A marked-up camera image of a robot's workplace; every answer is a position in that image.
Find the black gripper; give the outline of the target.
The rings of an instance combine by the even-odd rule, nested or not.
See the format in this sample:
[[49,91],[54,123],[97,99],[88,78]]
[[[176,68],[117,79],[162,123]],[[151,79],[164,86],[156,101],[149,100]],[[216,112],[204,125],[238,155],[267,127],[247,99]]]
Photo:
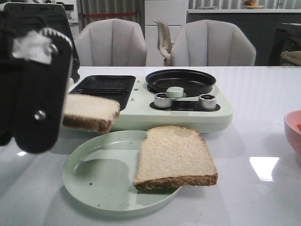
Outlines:
[[72,42],[44,27],[20,35],[18,20],[0,14],[0,144],[29,153],[53,147],[62,125],[72,69]]

